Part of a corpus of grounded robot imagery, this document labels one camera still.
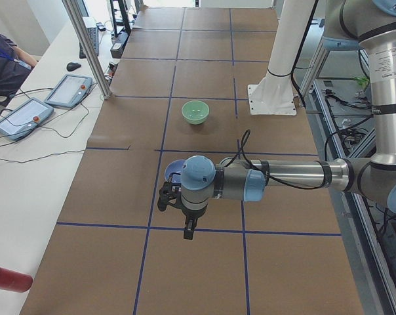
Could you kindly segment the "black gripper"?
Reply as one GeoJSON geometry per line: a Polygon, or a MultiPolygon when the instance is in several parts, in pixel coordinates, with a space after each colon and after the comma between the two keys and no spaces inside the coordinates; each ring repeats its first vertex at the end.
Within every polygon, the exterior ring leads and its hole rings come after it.
{"type": "Polygon", "coordinates": [[[174,207],[182,211],[185,215],[185,225],[183,238],[185,240],[192,240],[197,221],[202,217],[206,210],[207,205],[187,205],[187,201],[182,200],[181,184],[164,182],[159,190],[159,199],[157,201],[158,210],[161,212],[166,211],[167,206],[174,207]]]}

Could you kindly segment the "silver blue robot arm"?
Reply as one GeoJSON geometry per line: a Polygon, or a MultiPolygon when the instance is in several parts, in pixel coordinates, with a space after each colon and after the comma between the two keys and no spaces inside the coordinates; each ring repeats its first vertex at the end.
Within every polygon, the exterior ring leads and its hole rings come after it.
{"type": "Polygon", "coordinates": [[[157,206],[185,215],[184,237],[212,198],[260,201],[267,186],[301,190],[334,188],[364,196],[396,214],[396,1],[328,1],[325,37],[354,40],[368,55],[376,152],[371,158],[332,161],[250,160],[244,153],[215,164],[204,156],[185,159],[180,181],[168,178],[157,206]]]}

